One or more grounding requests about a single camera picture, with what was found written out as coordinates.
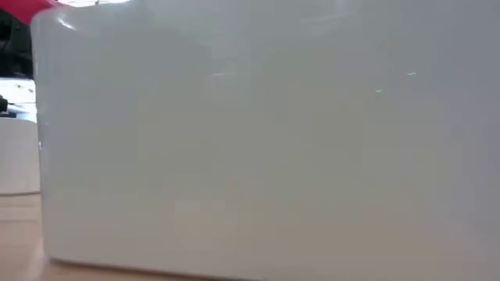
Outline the red Maruchan noodle pack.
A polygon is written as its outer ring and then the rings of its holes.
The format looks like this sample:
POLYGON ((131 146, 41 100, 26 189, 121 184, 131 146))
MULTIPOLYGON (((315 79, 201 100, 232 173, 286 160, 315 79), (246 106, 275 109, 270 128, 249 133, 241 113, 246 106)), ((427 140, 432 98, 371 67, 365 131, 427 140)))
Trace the red Maruchan noodle pack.
POLYGON ((0 0, 0 9, 29 25, 39 12, 60 6, 56 0, 0 0))

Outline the white plastic bin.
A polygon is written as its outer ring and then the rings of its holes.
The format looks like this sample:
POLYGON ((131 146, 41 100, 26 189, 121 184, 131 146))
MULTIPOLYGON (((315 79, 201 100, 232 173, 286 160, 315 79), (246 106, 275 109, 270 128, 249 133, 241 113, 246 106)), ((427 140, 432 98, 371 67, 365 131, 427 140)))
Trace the white plastic bin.
POLYGON ((39 194, 38 126, 0 118, 0 197, 39 194))
POLYGON ((126 0, 31 34, 50 257, 500 281, 500 0, 126 0))

